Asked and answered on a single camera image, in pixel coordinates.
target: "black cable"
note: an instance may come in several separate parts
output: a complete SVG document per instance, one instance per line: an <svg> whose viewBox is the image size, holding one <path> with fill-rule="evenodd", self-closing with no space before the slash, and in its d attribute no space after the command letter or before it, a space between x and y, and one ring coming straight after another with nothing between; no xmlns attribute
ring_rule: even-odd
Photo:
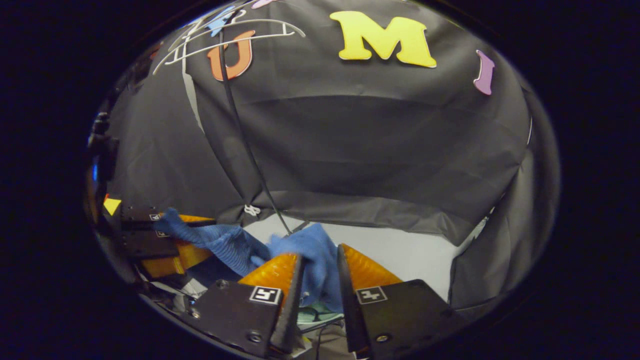
<svg viewBox="0 0 640 360"><path fill-rule="evenodd" d="M320 332L318 332L318 346L316 347L316 360L318 360L320 358L320 339L322 337L322 332L329 327L329 325L338 325L336 323L330 322L328 324L326 324L321 330Z"/></svg>
<svg viewBox="0 0 640 360"><path fill-rule="evenodd" d="M303 222L302 224L298 225L295 229L293 229L294 233L297 233L298 231L302 230L305 228L305 226L309 225L309 220L305 220L305 222Z"/></svg>
<svg viewBox="0 0 640 360"><path fill-rule="evenodd" d="M318 310L314 309L313 307L301 307L298 309L298 313L308 313L308 312L312 312L314 314L314 319L312 320L313 322L320 320L320 313L318 312Z"/></svg>
<svg viewBox="0 0 640 360"><path fill-rule="evenodd" d="M314 325L314 326L308 327L308 328L306 328L306 329L302 330L302 333L303 333L303 334L306 334L306 333L308 333L308 332L312 332L312 331L314 331L314 330L318 330L318 329L320 329L321 327L324 327L324 326L327 326L327 325L331 325L331 324L333 324L333 323L340 322L340 321L342 321L343 319L344 319L344 316L341 316L341 317L339 317L339 318L335 318L335 319L330 320L330 321L328 321L328 322L320 323L320 324L318 324L318 325Z"/></svg>
<svg viewBox="0 0 640 360"><path fill-rule="evenodd" d="M167 293L172 293L172 294L174 294L174 295L178 295L178 294L176 294L176 293L174 293L174 292L171 292L171 291L169 291L169 290L165 290L165 289L159 288L158 286L156 286L155 284L153 284L153 282L151 282L151 281L147 281L147 283L148 283L149 285L151 285L151 286L155 287L156 289L159 289L159 290L165 291L165 292L167 292ZM195 298L193 297L193 295L189 295L189 294L187 294L186 292L184 292L184 291L182 291L182 290L180 290L180 289L174 288L174 287L172 287L172 286L168 286L167 284L163 284L163 285L165 285L165 286L167 286L167 287L171 288L172 290L175 290L175 291L179 292L180 294L182 294L182 295L186 296L186 297L187 297L187 298L189 298L190 300L191 300L191 299L195 299Z"/></svg>
<svg viewBox="0 0 640 360"><path fill-rule="evenodd" d="M231 21L231 19L233 19L236 15L234 14L233 16L231 16L231 18L229 18L228 21ZM224 29L220 31L220 43L222 44L223 42L223 35L222 33L224 32ZM227 64L225 63L225 51L224 48L220 49L220 70L222 71L222 83L225 86L225 91L227 92L227 101L229 102L229 106L231 107L231 113L234 116L234 120L236 121L236 126L238 128L238 131L240 132L240 137L242 138L243 144L244 144L244 148L246 149L248 155L249 155L249 159L251 159L251 164L253 165L253 169L255 170L256 174L258 175L258 178L260 179L260 183L262 185L262 189L264 190L264 192L267 194L267 198L269 198L269 202L271 203L271 207L273 208L273 210L276 212L276 214L278 215L278 218L280 218L280 221L282 223L282 225L284 225L284 228L287 229L287 235L291 235L291 230L289 230L289 227L287 226L287 224L284 222L284 219L282 218L282 215L280 214L278 208L276 207L275 201L273 200L272 196L271 196L271 192L269 191L269 188L267 187L267 181L264 179L264 175L262 175L262 172L260 171L260 168L258 167L258 163L255 161L255 157L253 156L253 152L251 151L251 147L249 146L249 143L244 135L244 131L242 129L242 125L240 123L240 116L238 115L238 110L236 108L236 102L234 101L234 96L231 93L231 86L229 85L229 78L227 76Z"/></svg>

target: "black fabric backdrop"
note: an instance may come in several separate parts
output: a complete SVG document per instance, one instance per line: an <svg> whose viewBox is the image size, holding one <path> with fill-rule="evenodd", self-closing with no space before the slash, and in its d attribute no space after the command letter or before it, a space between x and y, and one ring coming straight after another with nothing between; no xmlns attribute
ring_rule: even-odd
<svg viewBox="0 0 640 360"><path fill-rule="evenodd" d="M343 10L364 12L383 27L393 17L423 22L437 67L401 63L395 56L400 47L389 60L341 60L342 30L329 14ZM287 21L306 34L254 40L252 64L231 80L278 207L307 220L443 234L461 244L524 158L530 114L510 64L436 13L400 0L275 1L239 20L250 19ZM224 30L225 40L249 29L265 35L282 27L236 25ZM165 40L152 69L183 32ZM218 42L198 37L187 49ZM472 82L479 70L476 49L495 62L491 96ZM244 204L270 205L206 54L186 64L204 134L182 85L181 64L163 65L126 113L112 117L125 123L111 132L122 141L113 189L134 204L241 222ZM233 46L225 54L228 64L236 62Z"/></svg>

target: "blue towel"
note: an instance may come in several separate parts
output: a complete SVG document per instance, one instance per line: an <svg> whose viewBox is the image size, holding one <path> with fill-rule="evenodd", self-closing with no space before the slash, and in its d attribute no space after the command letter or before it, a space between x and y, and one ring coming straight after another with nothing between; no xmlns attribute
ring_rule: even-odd
<svg viewBox="0 0 640 360"><path fill-rule="evenodd" d="M271 243L264 245L236 225L189 227L175 209L169 208L155 222L154 229L211 250L220 261L243 277L280 254L299 254L308 260L302 277L300 306L321 301L330 311L342 312L338 250L320 224L285 238L272 235Z"/></svg>
<svg viewBox="0 0 640 360"><path fill-rule="evenodd" d="M229 6L228 8L222 10L219 14L216 15L213 22L207 25L207 27L211 29L211 37L215 37L220 32L220 30L222 30L220 26L223 26L234 13L228 13L222 17L220 16L220 14L233 10L234 8L235 6Z"/></svg>
<svg viewBox="0 0 640 360"><path fill-rule="evenodd" d="M240 276L257 269L259 265L256 263L271 259L269 249L242 227L225 224L189 227L173 208L167 209L160 220L154 223L154 229L211 250Z"/></svg>
<svg viewBox="0 0 640 360"><path fill-rule="evenodd" d="M268 244L271 257L286 252L302 255L308 260L302 277L300 306L310 306L320 300L334 313L342 312L340 281L338 278L338 248L320 224L314 224L288 237L272 235Z"/></svg>

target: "screw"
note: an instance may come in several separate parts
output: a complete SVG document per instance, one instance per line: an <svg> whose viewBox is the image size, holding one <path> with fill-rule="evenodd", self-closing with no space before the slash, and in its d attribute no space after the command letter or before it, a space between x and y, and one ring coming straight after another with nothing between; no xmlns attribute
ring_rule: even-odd
<svg viewBox="0 0 640 360"><path fill-rule="evenodd" d="M228 281L220 279L218 281L216 281L216 287L218 287L218 289L225 289L227 286L229 286Z"/></svg>
<svg viewBox="0 0 640 360"><path fill-rule="evenodd" d="M255 331L250 332L246 337L252 343L259 343L260 341L262 341L262 336L260 336L260 334Z"/></svg>

